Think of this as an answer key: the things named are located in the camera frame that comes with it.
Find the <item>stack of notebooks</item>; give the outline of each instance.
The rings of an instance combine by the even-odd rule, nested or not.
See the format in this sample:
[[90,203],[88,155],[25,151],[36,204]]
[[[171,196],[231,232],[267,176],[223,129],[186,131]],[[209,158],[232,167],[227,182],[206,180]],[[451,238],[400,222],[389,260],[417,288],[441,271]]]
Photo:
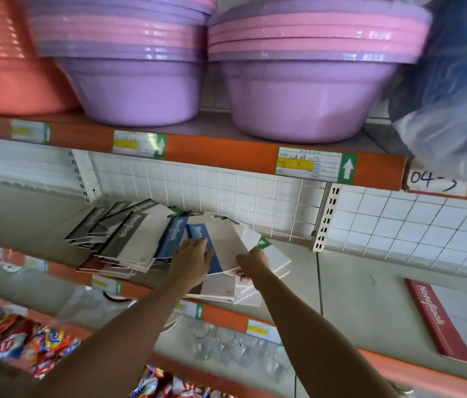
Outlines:
[[277,276],[290,272],[290,259],[247,225],[212,213],[184,213],[154,200],[95,207],[66,240],[98,258],[88,260],[79,271],[131,279],[138,272],[166,271],[180,244],[195,238],[207,238],[207,249],[215,254],[208,275],[187,297],[259,306],[260,294],[236,275],[237,254],[255,246],[263,248]]

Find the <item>orange shelf edge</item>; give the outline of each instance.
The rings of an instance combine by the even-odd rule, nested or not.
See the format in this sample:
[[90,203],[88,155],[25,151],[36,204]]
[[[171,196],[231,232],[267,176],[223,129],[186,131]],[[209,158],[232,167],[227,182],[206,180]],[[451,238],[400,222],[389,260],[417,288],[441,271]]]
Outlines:
[[[41,121],[50,125],[48,145],[79,150],[111,153],[114,139],[113,127],[99,125],[84,114],[55,114],[40,117],[22,117],[23,120]],[[384,153],[341,150],[331,144],[289,145],[265,140],[230,140],[168,133],[168,146],[164,160],[191,163],[255,173],[275,174],[280,146],[348,152],[357,154],[357,167],[353,185],[385,190],[401,190],[406,157]],[[12,140],[9,118],[0,117],[0,140]]]
[[[13,305],[13,302],[9,302],[0,298],[0,307]],[[54,321],[54,318],[48,314],[40,313],[36,310],[31,310],[28,308],[27,314],[24,317],[29,318],[37,323],[40,323],[45,326],[57,327],[63,331],[68,331],[76,337],[81,339],[88,338],[92,332],[87,329],[74,326],[71,324],[58,324]],[[171,374],[176,375],[185,381],[190,381],[191,383],[197,385],[205,385],[211,387],[212,389],[218,389],[221,392],[227,394],[232,394],[237,398],[277,398],[275,394],[270,394],[268,392],[260,391],[254,388],[249,388],[243,384],[237,383],[226,378],[222,378],[211,374],[207,371],[202,371],[197,368],[183,365],[177,361],[174,361],[170,358],[164,357],[152,353],[150,358],[147,360],[148,364],[152,366],[159,367],[163,370],[170,372]],[[28,370],[28,367],[21,360],[6,360],[5,363],[20,368],[22,370]]]
[[[24,254],[15,252],[10,249],[4,249],[3,252],[4,261],[6,261],[5,256],[11,257],[15,260],[15,262],[10,261],[12,264],[23,265],[23,262],[20,262],[19,259],[20,257],[23,257],[23,259],[25,259]],[[65,264],[56,262],[49,262],[48,274],[73,283],[84,284],[87,286],[91,286],[91,280],[93,276],[92,274],[79,273],[73,268],[67,267]],[[76,280],[79,279],[78,275],[80,276],[81,281],[76,282]],[[150,289],[147,287],[140,286],[131,282],[122,281],[121,295],[125,297],[141,299],[142,297],[146,296],[149,292]],[[204,315],[202,320],[224,328],[234,329],[243,333],[246,332],[248,320],[250,317],[218,307],[214,307],[211,305],[207,305],[205,303],[203,304],[202,301],[192,299],[188,300],[197,302],[198,304],[204,306]],[[438,395],[447,395],[452,398],[467,398],[467,379],[443,373],[441,371],[429,369],[426,367],[417,366],[412,363],[394,359],[388,356],[379,355],[361,348],[358,348],[358,351],[385,378],[399,383],[403,383],[405,385],[412,385],[413,387],[421,388],[428,392]]]

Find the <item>yellow label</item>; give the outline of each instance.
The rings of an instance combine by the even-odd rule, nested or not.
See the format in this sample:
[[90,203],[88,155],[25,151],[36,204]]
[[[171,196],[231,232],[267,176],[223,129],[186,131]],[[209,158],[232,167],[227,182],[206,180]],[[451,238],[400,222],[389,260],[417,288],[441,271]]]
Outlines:
[[21,137],[32,137],[33,131],[30,128],[25,127],[13,127],[12,133]]
[[134,140],[114,140],[114,148],[127,148],[137,150],[139,142]]
[[267,330],[267,329],[264,329],[264,328],[261,328],[261,327],[257,327],[257,326],[255,326],[255,325],[249,325],[249,326],[246,328],[246,330],[247,330],[247,331],[251,331],[251,332],[255,332],[256,334],[268,336],[268,330]]
[[106,282],[99,281],[98,279],[92,279],[92,284],[102,287],[108,287],[108,284]]
[[301,159],[278,158],[277,167],[283,167],[284,169],[308,170],[309,172],[312,172],[312,169],[315,167],[315,163],[313,161],[304,161]]

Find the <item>store shelf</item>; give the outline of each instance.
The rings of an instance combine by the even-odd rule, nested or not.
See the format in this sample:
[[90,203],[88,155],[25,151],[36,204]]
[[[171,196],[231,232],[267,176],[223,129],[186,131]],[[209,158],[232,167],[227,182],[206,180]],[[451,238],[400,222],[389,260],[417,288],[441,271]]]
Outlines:
[[[112,153],[113,128],[99,125],[83,113],[22,117],[22,120],[48,124],[51,136],[47,145],[79,150]],[[147,129],[124,129],[137,132],[167,134],[164,159],[256,173],[275,174],[280,144],[260,140],[241,132],[232,123],[230,114],[201,112],[187,123],[176,126]],[[11,119],[0,117],[0,140],[14,140]],[[390,149],[366,132],[350,140],[334,144],[290,145],[310,150],[356,153],[357,163],[353,177],[356,186],[400,190],[406,156],[399,140],[390,142]],[[392,146],[398,145],[403,154]]]
[[[13,310],[26,318],[43,325],[69,331],[82,339],[101,328],[113,318],[109,311],[98,317],[83,320],[81,326],[59,323],[54,316],[64,307],[76,286],[62,282],[35,271],[22,271],[9,274],[0,269],[0,307]],[[173,328],[160,335],[148,364],[162,368],[178,377],[207,385],[237,398],[276,398],[277,396],[295,396],[295,375],[290,372],[279,383],[271,380],[259,363],[250,370],[241,368],[236,363],[228,366],[214,359],[199,362],[192,352],[192,334],[190,319],[179,321]],[[8,364],[27,370],[19,360],[8,360]]]
[[[47,274],[87,286],[96,286],[93,275],[76,269],[89,257],[89,251],[70,246],[64,238],[90,211],[91,206],[64,197],[0,185],[1,259],[24,265],[26,258],[44,261]],[[272,241],[293,261],[285,283],[316,311],[320,312],[320,293],[316,254],[303,246]],[[118,281],[120,294],[141,299],[164,282],[164,273],[150,271],[129,281]],[[238,332],[246,332],[250,319],[273,327],[265,304],[260,307],[188,300],[202,306],[202,320]]]
[[467,294],[467,278],[329,251],[319,265],[324,317],[367,350],[377,370],[414,388],[467,398],[467,363],[438,353],[403,282],[407,277]]

